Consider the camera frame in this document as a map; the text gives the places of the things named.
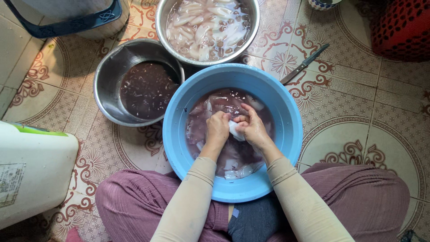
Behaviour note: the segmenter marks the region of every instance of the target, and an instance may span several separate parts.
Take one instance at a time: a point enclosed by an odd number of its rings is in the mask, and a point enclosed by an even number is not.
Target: blue plastic basin
[[[276,146],[295,165],[300,154],[303,130],[301,116],[293,97],[274,77],[253,66],[220,64],[203,69],[183,83],[173,95],[163,122],[163,143],[167,158],[182,180],[194,159],[185,140],[188,111],[206,93],[219,88],[240,88],[258,97],[275,120]],[[247,202],[273,190],[266,165],[237,180],[215,177],[212,199],[219,202]]]

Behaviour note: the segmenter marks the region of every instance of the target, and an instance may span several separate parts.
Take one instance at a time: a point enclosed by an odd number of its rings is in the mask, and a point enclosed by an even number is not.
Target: hand
[[[206,120],[206,143],[200,152],[200,157],[218,160],[219,153],[230,135],[228,121],[231,114],[218,111]]]
[[[262,153],[267,165],[282,157],[282,152],[267,134],[263,121],[261,121],[255,110],[245,103],[242,103],[241,106],[248,111],[249,116],[243,115],[233,119],[239,124],[236,127],[236,131],[243,134],[246,141]]]
[[[263,121],[261,121],[255,110],[245,103],[242,103],[241,106],[248,111],[249,116],[242,115],[233,119],[233,121],[239,124],[236,127],[236,131],[243,134],[246,141],[258,149],[262,149],[264,146],[273,143],[266,132]]]

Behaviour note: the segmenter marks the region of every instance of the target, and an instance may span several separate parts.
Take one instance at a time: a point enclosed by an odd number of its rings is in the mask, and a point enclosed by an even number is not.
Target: purple pants
[[[396,241],[409,190],[396,175],[366,165],[316,163],[302,177],[356,242]],[[97,188],[95,202],[114,242],[150,241],[181,180],[174,173],[122,170]],[[227,242],[228,205],[211,201],[199,241]],[[288,224],[268,242],[297,241]]]

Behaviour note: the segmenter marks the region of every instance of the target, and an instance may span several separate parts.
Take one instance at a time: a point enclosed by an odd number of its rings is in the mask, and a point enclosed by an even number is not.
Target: bucket handle
[[[4,0],[4,2],[19,20],[25,30],[27,30],[32,36],[39,39],[73,34],[96,28],[118,19],[123,12],[120,0],[112,0],[112,4],[105,10],[98,11],[96,13],[92,13],[77,19],[38,26],[24,19],[24,17],[22,17],[18,10],[16,10],[15,6],[10,0]]]

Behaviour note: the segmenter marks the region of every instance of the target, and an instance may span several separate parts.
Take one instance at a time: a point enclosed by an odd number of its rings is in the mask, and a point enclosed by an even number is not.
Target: arm sleeve
[[[216,163],[198,157],[161,217],[151,242],[197,242],[208,215]]]
[[[299,242],[354,242],[336,215],[286,157],[273,161],[267,174]]]

